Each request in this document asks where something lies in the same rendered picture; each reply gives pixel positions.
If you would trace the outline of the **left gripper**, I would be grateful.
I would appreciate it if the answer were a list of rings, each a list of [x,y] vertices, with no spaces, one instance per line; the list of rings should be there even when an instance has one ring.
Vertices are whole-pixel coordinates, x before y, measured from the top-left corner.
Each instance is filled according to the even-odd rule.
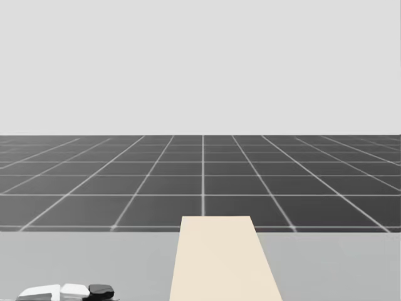
[[[60,298],[114,298],[115,290],[107,284],[66,283],[43,285],[24,289],[16,301],[60,301]]]

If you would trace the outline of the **tall board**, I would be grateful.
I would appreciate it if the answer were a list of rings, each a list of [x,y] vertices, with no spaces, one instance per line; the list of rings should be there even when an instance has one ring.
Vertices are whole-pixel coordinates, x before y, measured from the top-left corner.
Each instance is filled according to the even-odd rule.
[[[169,301],[283,301],[248,216],[184,216]]]

